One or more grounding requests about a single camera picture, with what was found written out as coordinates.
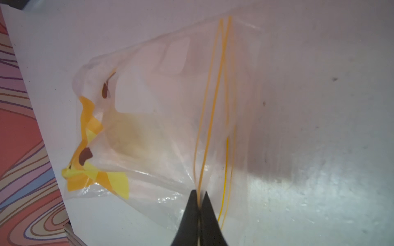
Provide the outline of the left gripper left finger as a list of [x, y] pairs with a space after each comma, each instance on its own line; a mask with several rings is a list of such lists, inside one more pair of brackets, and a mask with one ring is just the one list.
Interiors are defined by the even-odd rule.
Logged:
[[192, 190], [184, 210], [181, 223], [171, 246], [197, 246], [199, 241], [198, 197], [196, 190]]

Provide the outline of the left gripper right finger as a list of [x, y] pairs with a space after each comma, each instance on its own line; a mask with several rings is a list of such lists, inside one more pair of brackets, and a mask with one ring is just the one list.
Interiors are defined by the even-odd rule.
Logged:
[[216, 219], [210, 198], [206, 192], [200, 209], [200, 245], [228, 246]]

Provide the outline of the clear resealable plastic bag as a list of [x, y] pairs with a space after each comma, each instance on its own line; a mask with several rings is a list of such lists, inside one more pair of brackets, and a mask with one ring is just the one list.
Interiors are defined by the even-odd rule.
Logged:
[[92, 58], [72, 81], [80, 143], [61, 172], [70, 197], [114, 195], [176, 230], [191, 191], [237, 245], [262, 25], [229, 14]]

